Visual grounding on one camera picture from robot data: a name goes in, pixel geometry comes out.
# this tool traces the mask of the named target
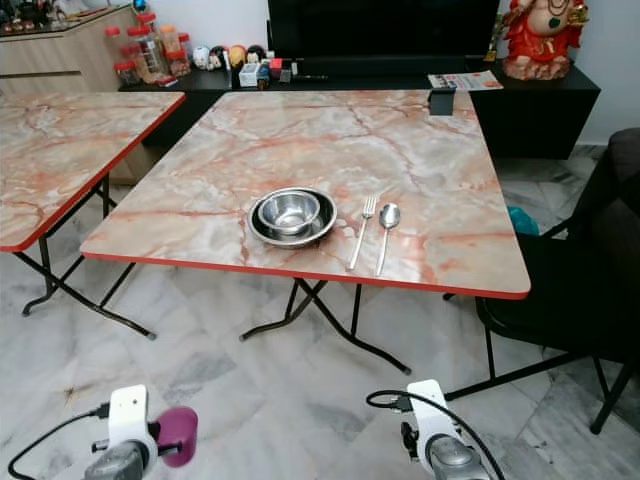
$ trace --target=stainless steel bowl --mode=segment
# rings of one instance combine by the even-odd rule
[[[278,191],[258,207],[258,218],[279,235],[299,235],[320,213],[318,199],[303,190]]]
[[[291,191],[291,188],[279,191]],[[258,200],[251,210],[249,210],[248,220],[249,229],[260,240],[278,248],[295,249],[304,248],[320,241],[329,234],[336,219],[338,218],[338,209],[333,199],[324,192],[314,188],[298,188],[295,190],[303,190],[310,193],[320,202],[320,214],[315,219],[309,229],[297,236],[278,235],[271,228],[264,225],[258,218],[258,208],[264,200],[269,196]]]

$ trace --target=glass jar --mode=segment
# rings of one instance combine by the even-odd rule
[[[160,45],[155,42],[148,25],[131,27],[127,33],[134,42],[131,49],[135,58],[136,68],[145,83],[154,83],[166,73],[166,67],[160,53]]]
[[[109,51],[109,56],[113,62],[122,61],[122,48],[125,46],[126,39],[124,35],[120,35],[120,28],[107,27],[104,29],[104,42]]]
[[[191,73],[189,58],[186,50],[178,50],[177,52],[167,52],[167,60],[169,62],[169,71],[171,75],[182,77]]]
[[[156,31],[156,24],[155,24],[156,14],[140,13],[136,16],[136,18],[138,19],[138,22],[140,22],[140,25],[149,27],[149,29],[151,30],[151,36],[153,37],[153,40],[156,42],[156,44],[160,48],[160,55],[163,55],[164,52],[162,51],[162,48],[163,48],[162,38],[160,37],[160,34]]]
[[[180,49],[187,52],[187,58],[189,61],[193,61],[193,49],[191,48],[191,38],[188,33],[179,33],[178,41],[180,42]]]
[[[162,45],[164,51],[177,52],[180,50],[180,40],[178,40],[178,32],[173,25],[163,25],[160,27],[160,37],[162,37]]]
[[[136,71],[136,64],[133,60],[119,62],[113,65],[114,70],[120,78],[122,86],[137,85],[140,83],[140,77]]]

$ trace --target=teal cloth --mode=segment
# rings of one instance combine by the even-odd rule
[[[525,235],[540,235],[540,229],[538,228],[538,224],[535,222],[533,218],[525,213],[520,207],[507,207],[509,210],[509,217],[511,217],[511,223],[513,223],[513,228],[518,233],[522,233]]]

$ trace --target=white wall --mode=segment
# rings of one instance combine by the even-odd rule
[[[612,133],[640,127],[640,1],[590,0],[576,65],[601,89],[580,143],[604,144]]]
[[[106,0],[83,0],[102,7]],[[112,5],[131,3],[111,0]],[[267,46],[267,0],[147,0],[159,25],[171,23],[191,36],[195,47],[252,44]]]
[[[106,0],[84,0],[104,5]],[[126,3],[112,0],[112,4]],[[266,46],[267,0],[149,0],[160,23],[189,32],[193,45]],[[604,144],[620,129],[640,127],[640,1],[587,0],[591,21],[576,64],[601,89],[580,143]],[[509,0],[501,0],[506,11]],[[504,42],[499,52],[506,53]]]

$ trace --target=television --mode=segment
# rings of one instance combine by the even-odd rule
[[[499,0],[269,0],[280,57],[482,56]]]

